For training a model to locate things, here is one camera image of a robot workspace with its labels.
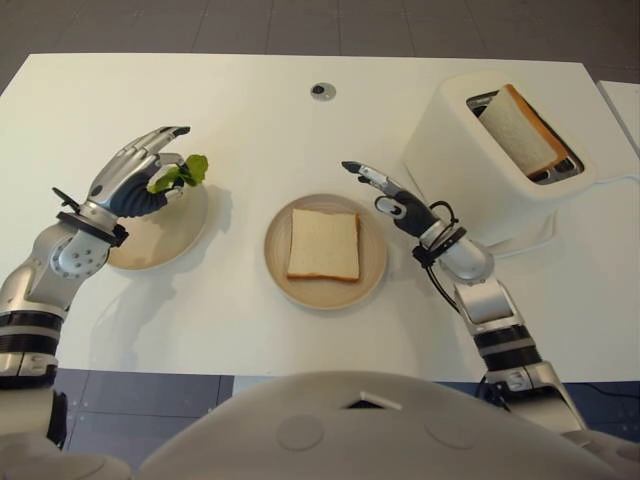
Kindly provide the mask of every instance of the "round plate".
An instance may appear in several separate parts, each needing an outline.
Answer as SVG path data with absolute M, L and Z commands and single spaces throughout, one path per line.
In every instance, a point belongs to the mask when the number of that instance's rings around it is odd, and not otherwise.
M 144 270 L 164 265 L 189 250 L 204 229 L 208 197 L 202 185 L 183 192 L 157 212 L 120 219 L 129 238 L 121 247 L 111 249 L 109 265 Z
M 357 282 L 287 278 L 291 248 L 291 211 L 294 208 L 359 215 L 360 279 Z M 292 300 L 307 307 L 331 310 L 353 305 L 380 283 L 387 266 L 387 245 L 384 234 L 362 206 L 338 195 L 318 194 L 294 200 L 277 213 L 267 229 L 264 257 L 271 277 Z

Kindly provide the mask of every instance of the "round hole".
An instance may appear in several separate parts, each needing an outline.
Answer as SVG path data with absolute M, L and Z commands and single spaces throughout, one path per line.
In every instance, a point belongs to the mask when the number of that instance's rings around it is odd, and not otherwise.
M 333 100 L 336 93 L 336 87 L 326 82 L 316 83 L 311 87 L 311 97 L 321 102 Z

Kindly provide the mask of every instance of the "white table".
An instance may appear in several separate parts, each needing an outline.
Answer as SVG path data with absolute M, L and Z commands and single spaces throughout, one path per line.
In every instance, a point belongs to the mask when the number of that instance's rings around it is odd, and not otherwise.
M 640 156 L 640 85 L 599 81 L 598 88 Z
M 362 303 L 319 312 L 287 300 L 262 244 L 273 215 L 313 192 L 372 212 L 374 190 L 339 167 L 358 160 L 408 179 L 403 147 L 437 84 L 495 68 L 526 84 L 593 157 L 601 177 L 637 171 L 616 120 L 579 64 L 241 55 L 30 56 L 0 98 L 5 179 L 0 274 L 55 221 L 56 185 L 83 199 L 134 136 L 190 125 L 167 151 L 206 153 L 215 215 L 183 258 L 139 273 L 104 268 L 80 290 L 60 365 L 237 375 L 378 370 L 475 381 L 484 371 L 463 323 L 411 258 L 414 241 L 379 217 L 384 283 Z M 338 95 L 318 102 L 319 81 Z M 543 356 L 565 381 L 640 378 L 638 185 L 594 187 L 564 206 L 560 238 L 498 261 Z

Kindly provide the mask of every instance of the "white toaster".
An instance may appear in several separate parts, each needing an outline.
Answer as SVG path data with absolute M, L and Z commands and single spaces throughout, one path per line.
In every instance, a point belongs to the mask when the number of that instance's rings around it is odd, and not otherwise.
M 525 176 L 477 117 L 507 83 L 570 152 L 565 161 L 533 179 Z M 442 82 L 402 160 L 425 199 L 449 202 L 470 237 L 485 245 L 514 238 L 596 179 L 587 153 L 560 122 L 525 87 L 497 71 Z

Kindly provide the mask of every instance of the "black cable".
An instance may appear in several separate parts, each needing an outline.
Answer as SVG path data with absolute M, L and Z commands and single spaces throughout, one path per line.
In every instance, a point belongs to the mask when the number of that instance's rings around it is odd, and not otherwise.
M 449 211 L 449 222 L 450 223 L 458 223 L 458 219 L 456 218 L 455 214 L 453 213 L 453 208 L 451 207 L 451 205 L 449 205 L 449 202 L 445 202 L 444 200 L 438 200 L 437 202 L 433 202 L 431 205 L 429 205 L 430 209 L 434 209 L 436 207 L 444 207 Z
M 581 382 L 581 383 L 577 383 L 577 385 L 584 385 L 585 387 L 592 388 L 596 392 L 598 392 L 598 393 L 600 393 L 602 395 L 606 395 L 607 397 L 633 398 L 634 400 L 640 400 L 640 395 L 632 395 L 630 393 L 606 392 L 605 390 L 602 390 L 600 387 L 596 387 L 592 383 L 582 383 Z
M 480 381 L 478 382 L 478 385 L 476 385 L 476 391 L 473 392 L 474 397 L 478 398 L 480 396 L 480 391 L 482 390 L 482 386 L 485 384 L 486 381 L 487 381 L 487 376 L 483 375 Z
M 445 202 L 444 200 L 440 200 L 440 201 L 434 202 L 431 205 L 429 205 L 430 209 L 433 209 L 433 208 L 436 208 L 436 207 L 445 207 L 448 210 L 448 212 L 449 212 L 449 223 L 442 230 L 442 232 L 440 232 L 440 234 L 431 242 L 429 247 L 425 248 L 425 250 L 427 250 L 427 252 L 431 252 L 431 248 L 433 246 L 437 245 L 437 243 L 440 241 L 440 239 L 443 238 L 447 233 L 449 233 L 449 231 L 451 229 L 453 229 L 455 224 L 458 223 L 458 221 L 459 221 L 456 218 L 456 216 L 455 216 L 455 214 L 453 212 L 453 208 L 451 208 L 451 205 L 449 205 L 449 203 Z M 455 300 L 453 298 L 451 298 L 451 295 L 449 295 L 447 293 L 447 291 L 444 289 L 444 287 L 440 283 L 440 280 L 438 280 L 438 277 L 433 272 L 431 266 L 425 267 L 425 269 L 427 270 L 427 275 L 429 276 L 429 280 L 431 280 L 431 283 L 436 288 L 438 293 L 451 306 L 451 308 L 453 308 L 456 311 L 456 313 L 460 314 L 460 309 L 458 308 L 458 305 L 456 305 Z
M 451 298 L 451 296 L 442 287 L 442 284 L 438 280 L 438 277 L 436 277 L 436 274 L 433 273 L 433 270 L 431 269 L 431 267 L 427 267 L 426 270 L 427 270 L 427 276 L 429 277 L 429 280 L 431 280 L 431 283 L 433 283 L 433 286 L 436 287 L 436 290 L 438 290 L 438 293 L 442 296 L 442 298 L 445 299 L 445 301 L 449 305 L 451 305 L 451 308 L 453 308 L 458 314 L 460 314 L 460 309 L 458 308 L 458 305 L 456 305 L 455 300 Z

